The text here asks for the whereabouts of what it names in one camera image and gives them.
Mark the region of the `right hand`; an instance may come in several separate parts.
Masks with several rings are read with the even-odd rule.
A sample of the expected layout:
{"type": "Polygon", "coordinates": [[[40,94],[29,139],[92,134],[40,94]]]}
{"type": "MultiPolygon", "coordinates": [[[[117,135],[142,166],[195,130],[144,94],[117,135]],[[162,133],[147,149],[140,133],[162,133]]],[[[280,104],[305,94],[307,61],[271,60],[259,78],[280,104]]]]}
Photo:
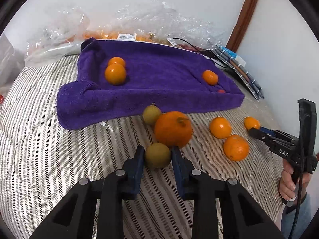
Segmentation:
{"type": "MultiPolygon", "coordinates": [[[[283,163],[283,171],[281,173],[281,178],[279,182],[279,194],[280,196],[290,201],[296,197],[296,184],[292,181],[291,175],[293,174],[294,170],[291,164],[286,160],[282,159],[283,163]]],[[[303,174],[303,181],[302,181],[302,196],[301,199],[303,199],[307,194],[307,186],[309,185],[309,182],[311,181],[312,175],[309,173],[303,174]]]]}

